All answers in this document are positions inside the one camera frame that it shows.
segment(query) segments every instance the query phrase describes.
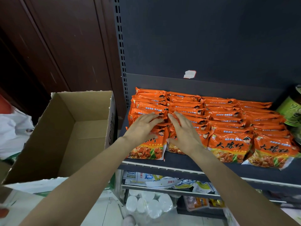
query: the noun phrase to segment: floor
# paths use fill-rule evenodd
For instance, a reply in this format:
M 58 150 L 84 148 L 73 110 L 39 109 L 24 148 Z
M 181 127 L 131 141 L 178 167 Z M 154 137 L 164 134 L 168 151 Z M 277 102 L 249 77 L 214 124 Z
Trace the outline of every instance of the floor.
M 6 218 L 0 219 L 0 226 L 18 226 L 27 214 L 42 200 L 43 197 L 14 190 L 2 204 L 10 212 Z M 176 212 L 172 220 L 166 215 L 162 222 L 149 225 L 172 225 L 172 226 L 225 226 L 224 221 L 211 218 L 202 218 L 187 215 L 178 215 Z M 121 210 L 113 198 L 100 199 L 93 206 L 82 226 L 119 226 L 122 223 Z

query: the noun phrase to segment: cardboard box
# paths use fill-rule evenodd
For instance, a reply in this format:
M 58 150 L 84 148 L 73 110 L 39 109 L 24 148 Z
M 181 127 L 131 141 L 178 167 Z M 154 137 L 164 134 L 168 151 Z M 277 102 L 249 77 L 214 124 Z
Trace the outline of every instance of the cardboard box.
M 46 196 L 112 144 L 112 91 L 53 93 L 2 184 Z

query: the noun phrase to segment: white sticker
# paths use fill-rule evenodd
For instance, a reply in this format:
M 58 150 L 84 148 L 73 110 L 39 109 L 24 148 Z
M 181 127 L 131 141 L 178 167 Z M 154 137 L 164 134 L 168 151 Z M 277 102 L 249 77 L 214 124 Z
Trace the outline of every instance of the white sticker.
M 185 71 L 184 78 L 194 78 L 195 74 L 196 74 L 195 70 Z

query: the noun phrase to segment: white paper cup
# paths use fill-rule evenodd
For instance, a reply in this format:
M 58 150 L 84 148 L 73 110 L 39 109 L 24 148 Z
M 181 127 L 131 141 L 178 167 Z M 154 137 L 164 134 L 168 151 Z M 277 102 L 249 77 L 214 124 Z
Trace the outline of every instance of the white paper cup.
M 162 209 L 159 201 L 157 200 L 151 200 L 147 207 L 146 207 L 147 213 L 152 219 L 156 219 L 162 214 Z
M 159 197 L 159 203 L 163 212 L 168 212 L 173 208 L 172 200 L 168 194 L 162 194 Z
M 129 190 L 129 194 L 131 196 L 139 196 L 140 193 L 141 193 L 140 190 Z
M 137 203 L 137 211 L 139 213 L 144 213 L 146 209 L 146 201 L 144 198 L 139 198 L 138 203 Z
M 138 199 L 135 196 L 129 196 L 126 201 L 126 209 L 130 212 L 135 212 L 137 209 Z
M 142 191 L 141 192 L 141 197 L 146 200 L 146 202 L 150 202 L 152 199 L 155 197 L 155 192 L 150 192 L 150 191 Z

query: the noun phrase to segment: forearm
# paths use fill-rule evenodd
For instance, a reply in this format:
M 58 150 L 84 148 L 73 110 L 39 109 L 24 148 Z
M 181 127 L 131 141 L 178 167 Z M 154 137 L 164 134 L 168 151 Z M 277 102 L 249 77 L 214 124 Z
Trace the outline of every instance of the forearm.
M 119 138 L 44 198 L 20 224 L 80 225 L 132 146 Z
M 191 158 L 210 179 L 240 225 L 298 225 L 209 150 L 195 151 Z

